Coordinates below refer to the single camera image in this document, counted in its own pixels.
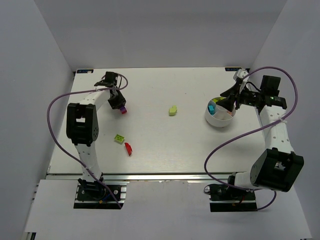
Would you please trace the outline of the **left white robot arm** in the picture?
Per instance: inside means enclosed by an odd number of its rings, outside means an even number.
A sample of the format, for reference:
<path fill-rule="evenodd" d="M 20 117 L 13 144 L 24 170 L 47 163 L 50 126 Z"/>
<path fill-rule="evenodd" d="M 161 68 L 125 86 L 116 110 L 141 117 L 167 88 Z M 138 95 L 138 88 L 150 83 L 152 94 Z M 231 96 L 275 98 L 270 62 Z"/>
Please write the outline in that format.
<path fill-rule="evenodd" d="M 80 183 L 101 181 L 95 141 L 99 136 L 98 110 L 108 103 L 112 110 L 122 114 L 127 112 L 126 99 L 120 91 L 125 77 L 119 73 L 107 71 L 101 80 L 94 84 L 95 89 L 80 102 L 72 102 L 67 106 L 66 135 L 74 144 L 82 167 Z"/>

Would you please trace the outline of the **purple and pink lego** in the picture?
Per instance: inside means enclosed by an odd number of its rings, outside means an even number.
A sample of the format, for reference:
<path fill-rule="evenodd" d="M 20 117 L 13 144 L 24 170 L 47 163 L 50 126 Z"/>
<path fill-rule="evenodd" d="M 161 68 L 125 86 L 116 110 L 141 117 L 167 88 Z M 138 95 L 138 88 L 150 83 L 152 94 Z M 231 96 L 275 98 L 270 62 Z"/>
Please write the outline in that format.
<path fill-rule="evenodd" d="M 127 113 L 127 109 L 126 109 L 125 106 L 122 106 L 119 110 L 120 110 L 120 112 L 121 112 L 122 114 Z"/>

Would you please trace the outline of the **large cyan lego brick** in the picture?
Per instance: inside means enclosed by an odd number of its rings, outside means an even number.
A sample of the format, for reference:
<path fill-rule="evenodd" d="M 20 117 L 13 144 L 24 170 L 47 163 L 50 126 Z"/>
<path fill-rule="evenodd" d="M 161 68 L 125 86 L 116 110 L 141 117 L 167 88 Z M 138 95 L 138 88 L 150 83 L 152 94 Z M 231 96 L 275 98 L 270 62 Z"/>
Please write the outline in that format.
<path fill-rule="evenodd" d="M 216 112 L 215 107 L 216 107 L 215 105 L 208 105 L 207 106 L 208 112 L 211 116 L 213 116 Z"/>

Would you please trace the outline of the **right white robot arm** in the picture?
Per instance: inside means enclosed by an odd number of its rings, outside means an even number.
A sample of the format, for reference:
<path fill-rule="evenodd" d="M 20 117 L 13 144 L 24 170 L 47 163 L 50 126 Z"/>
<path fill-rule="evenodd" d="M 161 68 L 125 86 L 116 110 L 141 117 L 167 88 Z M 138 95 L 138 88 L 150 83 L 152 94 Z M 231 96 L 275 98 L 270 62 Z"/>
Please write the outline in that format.
<path fill-rule="evenodd" d="M 280 77 L 264 75 L 259 91 L 251 91 L 239 77 L 235 84 L 221 93 L 218 106 L 228 111 L 242 105 L 254 107 L 258 112 L 265 142 L 265 150 L 248 172 L 237 172 L 232 185 L 242 189 L 270 189 L 288 192 L 297 179 L 304 158 L 295 154 L 289 140 L 287 103 L 279 96 Z"/>

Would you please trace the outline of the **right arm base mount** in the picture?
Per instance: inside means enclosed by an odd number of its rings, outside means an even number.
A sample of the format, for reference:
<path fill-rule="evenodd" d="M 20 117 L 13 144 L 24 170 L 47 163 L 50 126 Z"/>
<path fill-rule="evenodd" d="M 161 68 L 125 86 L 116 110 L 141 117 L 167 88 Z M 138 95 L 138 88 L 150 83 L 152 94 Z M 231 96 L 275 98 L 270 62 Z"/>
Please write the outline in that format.
<path fill-rule="evenodd" d="M 227 183 L 241 188 L 253 187 L 248 171 L 232 173 L 228 177 Z M 205 186 L 203 192 L 209 196 L 211 212 L 256 212 L 258 210 L 256 196 L 253 191 L 242 190 L 221 183 L 213 183 Z"/>

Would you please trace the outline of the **green lego brick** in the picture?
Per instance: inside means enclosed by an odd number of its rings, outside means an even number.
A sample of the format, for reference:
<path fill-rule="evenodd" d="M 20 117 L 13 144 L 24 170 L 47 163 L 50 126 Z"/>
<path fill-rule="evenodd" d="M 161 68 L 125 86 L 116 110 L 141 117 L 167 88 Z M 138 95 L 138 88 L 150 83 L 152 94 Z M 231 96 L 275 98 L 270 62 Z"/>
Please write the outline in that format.
<path fill-rule="evenodd" d="M 216 101 L 216 105 L 220 105 L 220 102 L 225 100 L 225 97 L 220 97 L 217 101 Z"/>

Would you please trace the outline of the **white round divided container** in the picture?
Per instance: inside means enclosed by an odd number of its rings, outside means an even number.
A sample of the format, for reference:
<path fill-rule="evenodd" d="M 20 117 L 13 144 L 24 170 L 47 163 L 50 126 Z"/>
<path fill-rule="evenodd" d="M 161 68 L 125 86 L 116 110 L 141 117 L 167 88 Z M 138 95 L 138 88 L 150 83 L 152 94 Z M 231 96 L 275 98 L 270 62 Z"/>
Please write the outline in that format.
<path fill-rule="evenodd" d="M 235 117 L 236 110 L 234 109 L 232 112 L 227 111 L 225 108 L 219 105 L 216 105 L 216 103 L 212 101 L 212 100 L 218 100 L 219 98 L 223 98 L 223 97 L 215 97 L 208 102 L 205 113 L 204 113 L 204 117 L 207 123 L 210 124 L 211 126 L 216 128 L 223 128 L 231 124 L 231 122 L 233 121 L 233 118 Z M 208 112 L 208 105 L 215 106 L 214 115 L 210 115 L 210 113 Z"/>

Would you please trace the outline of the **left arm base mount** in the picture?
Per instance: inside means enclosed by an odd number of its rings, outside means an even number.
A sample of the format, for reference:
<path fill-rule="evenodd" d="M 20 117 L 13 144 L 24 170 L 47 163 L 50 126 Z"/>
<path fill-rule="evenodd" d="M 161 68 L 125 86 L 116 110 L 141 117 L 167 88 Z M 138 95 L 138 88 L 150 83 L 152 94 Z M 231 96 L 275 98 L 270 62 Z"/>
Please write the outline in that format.
<path fill-rule="evenodd" d="M 124 205 L 127 192 L 127 184 L 120 181 L 107 183 L 106 189 L 98 182 L 87 182 L 78 179 L 76 194 L 74 198 L 74 209 L 99 209 L 120 210 Z"/>

